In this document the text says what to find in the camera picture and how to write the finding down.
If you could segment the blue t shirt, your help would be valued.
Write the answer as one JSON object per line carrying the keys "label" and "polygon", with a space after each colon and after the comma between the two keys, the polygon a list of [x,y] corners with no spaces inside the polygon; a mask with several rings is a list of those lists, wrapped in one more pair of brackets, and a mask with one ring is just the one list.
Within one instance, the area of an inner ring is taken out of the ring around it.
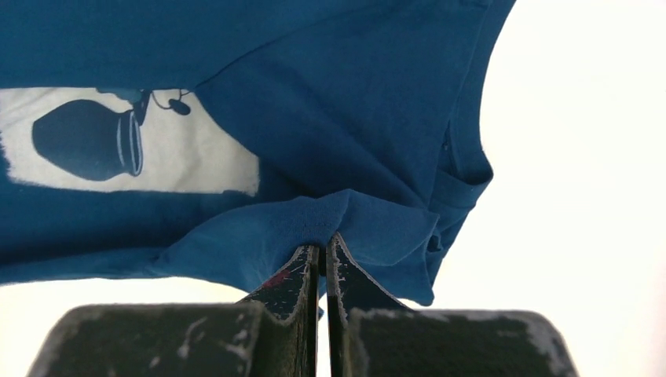
{"label": "blue t shirt", "polygon": [[428,306],[511,1],[4,1],[1,282],[253,291],[342,235]]}

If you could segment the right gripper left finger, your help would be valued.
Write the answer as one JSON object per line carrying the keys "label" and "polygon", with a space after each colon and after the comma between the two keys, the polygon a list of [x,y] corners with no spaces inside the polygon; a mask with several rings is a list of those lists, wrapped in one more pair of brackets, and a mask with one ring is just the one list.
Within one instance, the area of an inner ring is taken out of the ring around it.
{"label": "right gripper left finger", "polygon": [[46,337],[32,376],[313,376],[319,249],[236,303],[90,305]]}

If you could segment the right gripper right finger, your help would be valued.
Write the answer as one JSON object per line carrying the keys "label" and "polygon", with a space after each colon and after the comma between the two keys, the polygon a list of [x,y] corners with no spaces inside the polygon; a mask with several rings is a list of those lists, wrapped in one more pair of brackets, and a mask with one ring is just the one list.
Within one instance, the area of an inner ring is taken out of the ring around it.
{"label": "right gripper right finger", "polygon": [[342,235],[326,251],[333,376],[579,375],[560,332],[515,310],[414,310],[353,259]]}

